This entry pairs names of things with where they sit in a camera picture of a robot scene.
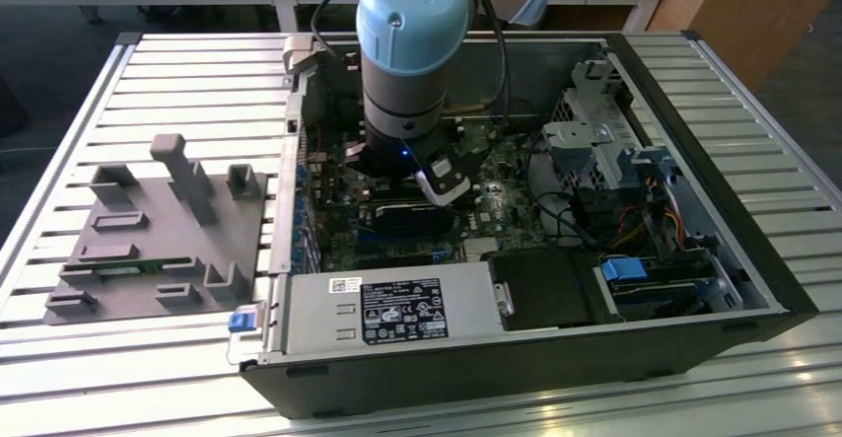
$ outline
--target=blue latch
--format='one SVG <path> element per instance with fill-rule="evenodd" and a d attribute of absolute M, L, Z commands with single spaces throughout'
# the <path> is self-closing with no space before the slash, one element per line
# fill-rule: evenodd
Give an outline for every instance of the blue latch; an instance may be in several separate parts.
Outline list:
<path fill-rule="evenodd" d="M 256 312 L 234 312 L 228 318 L 228 331 L 237 333 L 240 331 L 255 331 L 256 328 Z"/>
<path fill-rule="evenodd" d="M 643 262 L 636 257 L 609 257 L 601 264 L 601 269 L 605 281 L 628 281 L 648 277 Z"/>

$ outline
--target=motherboard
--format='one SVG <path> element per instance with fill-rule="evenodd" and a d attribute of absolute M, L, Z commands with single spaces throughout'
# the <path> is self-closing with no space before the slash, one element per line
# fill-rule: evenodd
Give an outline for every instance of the motherboard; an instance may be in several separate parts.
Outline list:
<path fill-rule="evenodd" d="M 453 120 L 459 150 L 484 147 L 491 129 L 484 117 Z M 471 191 L 447 207 L 427 202 L 415 179 L 349 169 L 348 141 L 348 133 L 317 129 L 308 141 L 321 271 L 479 261 L 491 251 L 545 244 L 521 180 L 524 137 L 495 146 Z"/>

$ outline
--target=warning label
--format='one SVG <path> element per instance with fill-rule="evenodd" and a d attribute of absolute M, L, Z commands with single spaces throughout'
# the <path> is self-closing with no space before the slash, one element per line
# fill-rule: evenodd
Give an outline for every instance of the warning label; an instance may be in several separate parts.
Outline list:
<path fill-rule="evenodd" d="M 359 294 L 367 344 L 447 337 L 437 278 L 363 284 Z"/>

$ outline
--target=gray plastic post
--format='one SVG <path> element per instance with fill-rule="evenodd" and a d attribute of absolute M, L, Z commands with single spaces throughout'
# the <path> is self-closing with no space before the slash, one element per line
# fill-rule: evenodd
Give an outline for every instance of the gray plastic post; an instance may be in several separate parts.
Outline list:
<path fill-rule="evenodd" d="M 208 178 L 201 169 L 193 170 L 184 156 L 184 137 L 180 134 L 157 134 L 148 150 L 152 159 L 164 164 L 178 194 L 200 225 L 217 222 L 216 212 L 208 200 Z"/>

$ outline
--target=metal bracket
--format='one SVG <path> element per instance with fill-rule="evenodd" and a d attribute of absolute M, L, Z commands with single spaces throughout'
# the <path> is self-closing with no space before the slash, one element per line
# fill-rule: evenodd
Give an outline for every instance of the metal bracket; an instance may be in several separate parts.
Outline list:
<path fill-rule="evenodd" d="M 284 68 L 287 73 L 297 75 L 316 65 L 313 37 L 291 35 L 284 39 Z"/>

